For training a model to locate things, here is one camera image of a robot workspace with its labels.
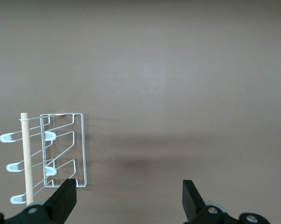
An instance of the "white wire rack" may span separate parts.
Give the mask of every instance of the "white wire rack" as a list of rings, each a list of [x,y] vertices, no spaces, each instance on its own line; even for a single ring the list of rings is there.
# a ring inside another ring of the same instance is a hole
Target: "white wire rack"
[[[71,121],[66,124],[62,125],[52,125],[52,119],[58,119],[62,117],[71,117]],[[85,155],[85,140],[84,140],[84,116],[82,113],[64,113],[64,114],[42,114],[39,117],[35,118],[28,118],[28,119],[20,119],[20,121],[27,120],[27,121],[32,121],[39,119],[40,125],[34,126],[30,128],[29,130],[34,130],[37,128],[40,128],[40,132],[34,133],[30,135],[29,137],[41,136],[41,149],[38,150],[37,152],[33,153],[31,157],[35,157],[38,154],[42,154],[42,161],[32,165],[32,167],[37,167],[37,166],[43,166],[43,179],[40,180],[37,184],[34,185],[34,196],[38,194],[43,188],[57,188],[60,187],[60,184],[56,183],[54,180],[54,176],[57,175],[58,171],[65,166],[73,165],[71,166],[72,169],[70,174],[66,178],[75,178],[75,175],[77,173],[77,162],[76,159],[63,159],[63,162],[57,163],[58,159],[63,158],[63,155],[65,155],[67,152],[72,150],[80,150],[80,153],[82,155],[82,158],[79,158],[79,161],[82,161],[82,170],[83,174],[80,174],[82,178],[76,179],[76,187],[85,187],[87,185],[87,173],[86,173],[86,155]],[[65,132],[64,130],[69,130],[71,129],[71,126],[77,125],[81,126],[79,127],[80,130],[79,132],[81,133],[81,138],[78,137],[80,136],[79,134],[76,134],[77,128],[75,131],[67,131]],[[12,143],[16,141],[22,140],[22,138],[14,138],[15,135],[20,134],[22,131],[16,131],[13,133],[6,133],[2,134],[0,136],[0,141],[3,143]],[[59,151],[58,154],[56,154],[53,158],[48,156],[48,154],[51,153],[50,149],[55,145],[55,142],[58,139],[61,139],[61,137],[64,136],[64,138],[67,139],[66,144],[63,144],[63,149]],[[6,169],[9,172],[22,172],[25,169],[20,168],[23,166],[24,160],[21,160],[19,162],[14,162],[7,164]],[[12,204],[23,204],[25,203],[25,197],[26,193],[20,194],[20,195],[15,195],[12,196],[10,199],[10,202]]]

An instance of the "screw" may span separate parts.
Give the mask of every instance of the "screw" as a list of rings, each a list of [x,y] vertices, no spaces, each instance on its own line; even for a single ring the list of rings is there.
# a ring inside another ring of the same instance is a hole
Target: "screw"
[[[215,209],[214,207],[210,207],[210,208],[208,209],[208,211],[209,211],[211,214],[217,214],[217,213],[218,213],[217,209]]]
[[[28,214],[33,214],[37,211],[37,208],[31,208],[30,210],[27,211]]]
[[[251,223],[257,223],[258,222],[257,218],[253,215],[246,216],[246,219]]]

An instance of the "brown wall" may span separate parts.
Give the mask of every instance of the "brown wall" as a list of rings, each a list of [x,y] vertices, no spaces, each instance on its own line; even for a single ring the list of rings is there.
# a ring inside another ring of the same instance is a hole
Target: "brown wall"
[[[39,2],[0,1],[0,135],[20,112],[85,114],[68,223],[181,224],[183,179],[281,223],[281,0]],[[7,217],[21,157],[0,142]]]

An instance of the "wire rack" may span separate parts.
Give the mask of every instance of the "wire rack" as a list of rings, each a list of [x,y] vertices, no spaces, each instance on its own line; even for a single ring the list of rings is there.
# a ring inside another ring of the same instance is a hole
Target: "wire rack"
[[[40,136],[41,149],[31,154],[35,158],[42,154],[42,161],[32,167],[43,166],[43,179],[34,185],[34,196],[43,188],[57,188],[65,179],[75,178],[76,187],[87,185],[86,155],[84,139],[84,116],[82,113],[41,114],[39,117],[25,119],[27,121],[39,120],[40,125],[30,127],[34,133],[29,137]],[[22,131],[2,134],[0,141],[13,143],[22,140],[16,138]],[[75,158],[69,158],[71,152]],[[9,163],[6,166],[9,172],[23,172],[24,160]],[[23,204],[26,193],[11,197],[12,204]]]

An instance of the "wooden dowel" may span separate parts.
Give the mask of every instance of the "wooden dowel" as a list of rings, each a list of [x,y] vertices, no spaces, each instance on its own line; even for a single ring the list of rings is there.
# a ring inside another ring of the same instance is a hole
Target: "wooden dowel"
[[[25,191],[27,196],[27,205],[34,202],[34,185],[32,173],[32,157],[30,153],[30,137],[27,113],[21,113],[21,130],[22,130],[22,144],[23,144],[23,159],[24,159],[24,173],[25,173]]]

